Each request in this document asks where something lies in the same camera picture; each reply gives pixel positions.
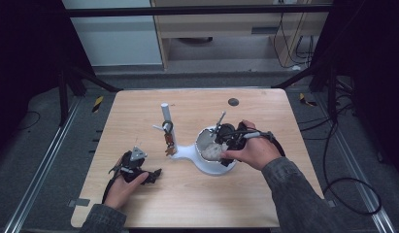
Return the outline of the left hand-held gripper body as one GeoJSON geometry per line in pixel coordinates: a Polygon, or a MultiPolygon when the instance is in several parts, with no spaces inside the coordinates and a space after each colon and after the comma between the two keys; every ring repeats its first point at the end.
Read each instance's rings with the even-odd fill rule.
{"type": "Polygon", "coordinates": [[[127,151],[120,159],[118,165],[115,165],[110,172],[114,171],[111,181],[114,182],[119,176],[123,176],[127,183],[134,181],[138,176],[144,173],[142,165],[147,155],[138,147],[127,151]]]}

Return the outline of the black curtain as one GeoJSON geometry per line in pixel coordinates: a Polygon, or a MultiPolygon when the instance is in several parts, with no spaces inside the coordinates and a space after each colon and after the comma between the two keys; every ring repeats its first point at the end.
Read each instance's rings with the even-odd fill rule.
{"type": "Polygon", "coordinates": [[[359,115],[399,174],[399,0],[333,0],[314,61],[332,42],[337,73],[354,82],[359,115]]]}
{"type": "Polygon", "coordinates": [[[0,0],[0,152],[34,96],[58,86],[61,70],[94,71],[62,0],[0,0]]]}

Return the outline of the white cabinet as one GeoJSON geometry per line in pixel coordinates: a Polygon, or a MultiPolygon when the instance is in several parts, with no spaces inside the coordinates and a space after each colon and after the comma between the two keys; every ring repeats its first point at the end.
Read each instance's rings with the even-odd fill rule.
{"type": "MultiPolygon", "coordinates": [[[[67,10],[144,8],[150,0],[62,0],[67,10]]],[[[93,67],[161,65],[152,16],[72,17],[93,67]]]]}

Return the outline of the metal floor rail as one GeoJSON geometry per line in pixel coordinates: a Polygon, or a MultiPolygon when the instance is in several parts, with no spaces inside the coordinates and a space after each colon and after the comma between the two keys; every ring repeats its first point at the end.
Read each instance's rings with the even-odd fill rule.
{"type": "Polygon", "coordinates": [[[379,233],[397,233],[393,223],[391,222],[388,214],[386,213],[383,205],[382,198],[377,191],[371,186],[369,179],[359,166],[355,159],[352,150],[349,147],[346,137],[339,128],[338,122],[333,122],[327,113],[327,104],[325,98],[319,94],[315,94],[315,99],[318,103],[318,107],[326,117],[326,123],[329,125],[330,130],[326,136],[325,148],[322,156],[322,171],[325,180],[325,189],[323,193],[330,192],[335,196],[336,200],[340,202],[345,208],[351,212],[356,213],[360,216],[368,216],[374,222],[379,233]],[[329,144],[333,141],[336,144],[336,148],[344,161],[349,175],[329,179],[327,174],[326,159],[329,151],[329,144]],[[337,183],[352,183],[359,193],[360,200],[363,203],[365,209],[363,211],[355,209],[352,204],[349,204],[344,200],[336,191],[335,185],[337,183]]]}
{"type": "Polygon", "coordinates": [[[58,152],[66,138],[66,135],[71,128],[71,125],[77,115],[79,105],[82,99],[75,97],[72,106],[68,110],[68,116],[65,122],[57,128],[57,131],[52,138],[52,141],[38,167],[35,175],[33,176],[29,186],[24,192],[16,210],[9,219],[6,227],[4,228],[4,233],[19,233],[21,227],[23,226],[30,210],[39,195],[39,192],[43,186],[45,179],[48,176],[50,168],[55,160],[58,152]]]}

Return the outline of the white bowl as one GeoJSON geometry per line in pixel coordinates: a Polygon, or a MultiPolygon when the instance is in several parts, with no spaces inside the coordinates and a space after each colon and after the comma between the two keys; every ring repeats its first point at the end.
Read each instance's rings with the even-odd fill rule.
{"type": "Polygon", "coordinates": [[[207,162],[219,162],[220,163],[222,158],[220,159],[220,161],[208,161],[208,160],[204,159],[201,155],[201,152],[209,144],[215,143],[215,138],[216,138],[216,136],[214,135],[214,129],[213,128],[205,128],[199,133],[199,135],[196,139],[196,142],[195,142],[195,146],[199,152],[200,157],[203,160],[205,160],[207,162]]]}

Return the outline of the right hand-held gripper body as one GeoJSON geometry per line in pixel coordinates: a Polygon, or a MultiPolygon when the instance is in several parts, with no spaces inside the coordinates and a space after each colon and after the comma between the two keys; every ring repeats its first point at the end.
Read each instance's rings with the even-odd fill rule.
{"type": "Polygon", "coordinates": [[[215,142],[226,146],[227,150],[242,150],[247,142],[245,135],[250,133],[250,130],[242,122],[237,127],[230,123],[223,123],[222,120],[225,115],[226,112],[223,112],[216,123],[214,129],[215,142]]]}

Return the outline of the white stand with post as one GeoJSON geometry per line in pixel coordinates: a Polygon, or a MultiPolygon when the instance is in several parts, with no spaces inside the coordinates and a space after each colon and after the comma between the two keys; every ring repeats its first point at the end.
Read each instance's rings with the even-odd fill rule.
{"type": "MultiPolygon", "coordinates": [[[[164,120],[171,120],[172,121],[170,108],[169,108],[169,105],[167,103],[162,103],[161,104],[161,111],[162,111],[164,120]]],[[[212,126],[208,126],[208,127],[205,127],[205,128],[213,128],[213,129],[215,129],[215,127],[216,127],[216,125],[212,125],[212,126]]],[[[164,131],[162,129],[162,125],[161,126],[154,125],[153,128],[156,128],[156,129],[158,129],[158,130],[160,130],[160,131],[162,131],[164,133],[164,131]]],[[[174,137],[175,137],[175,141],[176,141],[177,152],[173,156],[169,156],[171,159],[174,159],[174,160],[176,160],[176,159],[189,160],[196,166],[196,168],[198,170],[200,170],[202,173],[204,173],[206,175],[210,175],[210,176],[221,176],[221,175],[224,175],[224,174],[228,173],[229,171],[231,171],[235,167],[235,165],[236,165],[236,161],[235,160],[232,160],[232,163],[229,166],[227,166],[227,167],[221,165],[219,162],[207,162],[207,161],[203,160],[200,157],[199,152],[198,152],[198,150],[197,150],[197,148],[195,146],[195,142],[196,142],[196,139],[197,139],[199,133],[198,133],[194,143],[189,145],[189,146],[178,145],[177,144],[177,140],[176,140],[175,130],[173,130],[173,133],[174,133],[174,137]]]]}

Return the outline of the yellow tool on floor right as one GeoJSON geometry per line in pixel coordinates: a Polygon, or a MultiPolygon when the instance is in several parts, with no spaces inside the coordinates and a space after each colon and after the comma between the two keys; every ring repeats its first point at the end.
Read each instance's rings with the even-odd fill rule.
{"type": "Polygon", "coordinates": [[[299,93],[299,102],[301,104],[304,104],[304,105],[307,105],[307,106],[311,106],[311,107],[317,106],[317,103],[315,101],[307,100],[306,96],[303,93],[299,93]]]}

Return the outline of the yellow tool on floor left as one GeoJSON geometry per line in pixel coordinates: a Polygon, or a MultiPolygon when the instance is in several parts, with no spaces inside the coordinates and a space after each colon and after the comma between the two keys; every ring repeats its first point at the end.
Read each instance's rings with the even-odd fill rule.
{"type": "Polygon", "coordinates": [[[96,98],[96,100],[94,102],[94,105],[92,107],[92,110],[91,110],[92,113],[97,113],[98,112],[98,110],[99,110],[99,108],[101,106],[101,103],[103,102],[103,99],[104,99],[104,96],[98,96],[96,98]]]}

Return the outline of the person's left hand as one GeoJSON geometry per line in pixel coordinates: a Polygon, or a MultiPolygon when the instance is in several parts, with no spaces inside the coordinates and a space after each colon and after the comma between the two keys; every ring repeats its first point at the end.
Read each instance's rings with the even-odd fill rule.
{"type": "Polygon", "coordinates": [[[117,177],[108,191],[104,204],[115,210],[121,209],[127,203],[130,195],[148,176],[149,173],[145,172],[130,183],[127,183],[123,176],[117,177]]]}

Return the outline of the brown cord keychain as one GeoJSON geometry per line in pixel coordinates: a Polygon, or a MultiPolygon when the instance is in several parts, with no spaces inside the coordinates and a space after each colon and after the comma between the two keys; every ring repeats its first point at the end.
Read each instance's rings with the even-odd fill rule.
{"type": "Polygon", "coordinates": [[[173,156],[177,152],[176,141],[174,137],[174,124],[171,120],[164,120],[162,122],[162,129],[164,131],[164,139],[167,145],[165,150],[167,156],[173,156]]]}

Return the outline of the black metal stand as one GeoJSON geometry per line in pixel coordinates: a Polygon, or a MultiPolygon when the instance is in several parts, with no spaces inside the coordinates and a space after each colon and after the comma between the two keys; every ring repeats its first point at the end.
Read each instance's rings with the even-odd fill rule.
{"type": "Polygon", "coordinates": [[[60,126],[63,126],[67,122],[69,116],[67,95],[68,87],[71,88],[75,96],[85,96],[86,88],[82,82],[82,79],[85,79],[109,92],[120,91],[120,88],[105,83],[102,80],[98,79],[94,74],[86,72],[85,70],[75,66],[66,66],[62,68],[58,74],[57,79],[60,104],[60,126]]]}
{"type": "Polygon", "coordinates": [[[312,76],[313,79],[309,84],[309,89],[313,92],[318,92],[327,85],[327,113],[333,122],[337,121],[336,110],[336,83],[337,83],[337,69],[332,63],[315,64],[309,68],[297,73],[290,79],[273,85],[273,88],[286,89],[292,84],[297,83],[305,77],[312,76]]]}

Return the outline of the grey patterned pouch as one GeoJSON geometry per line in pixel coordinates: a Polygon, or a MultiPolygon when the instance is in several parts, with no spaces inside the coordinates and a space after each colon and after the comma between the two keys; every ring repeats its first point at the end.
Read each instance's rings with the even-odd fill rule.
{"type": "Polygon", "coordinates": [[[209,144],[202,152],[201,155],[208,161],[220,161],[221,159],[221,145],[217,143],[209,144]]]}

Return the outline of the yellow tool on floor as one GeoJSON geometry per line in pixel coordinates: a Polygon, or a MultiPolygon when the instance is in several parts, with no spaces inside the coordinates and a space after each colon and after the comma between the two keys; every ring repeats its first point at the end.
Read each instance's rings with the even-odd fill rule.
{"type": "Polygon", "coordinates": [[[299,93],[299,102],[301,104],[304,104],[304,105],[307,105],[307,106],[311,106],[311,107],[317,106],[317,103],[315,101],[307,100],[306,96],[303,93],[299,93]]]}
{"type": "Polygon", "coordinates": [[[92,107],[92,110],[91,110],[92,113],[97,113],[98,112],[98,110],[99,110],[99,108],[101,106],[101,103],[103,102],[103,99],[104,99],[104,96],[98,96],[96,98],[96,100],[94,102],[94,105],[92,107]]]}

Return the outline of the light wooden desk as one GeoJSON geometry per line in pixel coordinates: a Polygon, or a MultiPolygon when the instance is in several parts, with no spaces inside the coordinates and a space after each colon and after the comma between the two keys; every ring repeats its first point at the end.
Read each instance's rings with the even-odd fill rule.
{"type": "MultiPolygon", "coordinates": [[[[150,0],[154,7],[327,4],[333,0],[150,0]]],[[[176,38],[263,35],[271,39],[282,66],[296,61],[293,54],[302,37],[318,36],[328,13],[268,13],[156,16],[156,34],[162,60],[166,45],[176,38]]]]}

